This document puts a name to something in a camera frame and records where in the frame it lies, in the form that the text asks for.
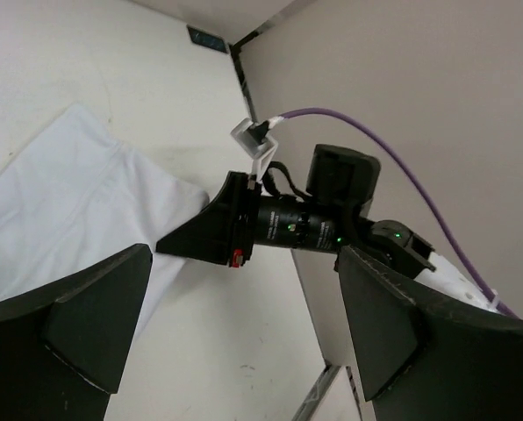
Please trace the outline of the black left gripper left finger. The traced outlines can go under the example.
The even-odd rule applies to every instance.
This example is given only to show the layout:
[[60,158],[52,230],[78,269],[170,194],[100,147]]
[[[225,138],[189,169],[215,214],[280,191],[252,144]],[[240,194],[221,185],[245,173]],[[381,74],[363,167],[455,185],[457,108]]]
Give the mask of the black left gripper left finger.
[[118,392],[152,267],[135,244],[0,302],[0,420],[102,420]]

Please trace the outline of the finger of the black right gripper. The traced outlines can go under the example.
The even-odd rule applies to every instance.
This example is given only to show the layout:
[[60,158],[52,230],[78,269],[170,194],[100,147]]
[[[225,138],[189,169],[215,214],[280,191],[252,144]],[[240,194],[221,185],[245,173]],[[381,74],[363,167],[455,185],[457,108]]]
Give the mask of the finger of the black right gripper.
[[155,251],[239,268],[254,246],[255,179],[230,171],[225,182],[195,217],[157,241]]

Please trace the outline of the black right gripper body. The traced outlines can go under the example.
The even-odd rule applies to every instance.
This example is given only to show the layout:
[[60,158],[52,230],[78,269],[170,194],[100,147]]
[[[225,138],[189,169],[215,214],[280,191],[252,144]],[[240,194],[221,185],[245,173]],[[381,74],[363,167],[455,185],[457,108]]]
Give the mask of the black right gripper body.
[[249,211],[256,245],[336,253],[345,239],[334,208],[294,196],[258,196]]

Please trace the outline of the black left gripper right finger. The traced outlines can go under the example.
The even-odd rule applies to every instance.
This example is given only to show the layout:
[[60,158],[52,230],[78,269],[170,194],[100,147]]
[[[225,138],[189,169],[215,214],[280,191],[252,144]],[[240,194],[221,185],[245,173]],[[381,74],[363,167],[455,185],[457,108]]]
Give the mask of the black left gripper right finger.
[[523,420],[523,320],[462,303],[350,246],[337,259],[379,420]]

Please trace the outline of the white fabric skirt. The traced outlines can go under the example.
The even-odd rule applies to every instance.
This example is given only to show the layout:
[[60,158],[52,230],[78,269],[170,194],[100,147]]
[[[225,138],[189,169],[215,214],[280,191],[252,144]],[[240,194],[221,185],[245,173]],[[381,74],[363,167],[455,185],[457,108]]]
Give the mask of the white fabric skirt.
[[155,246],[207,200],[72,105],[0,174],[0,302]]

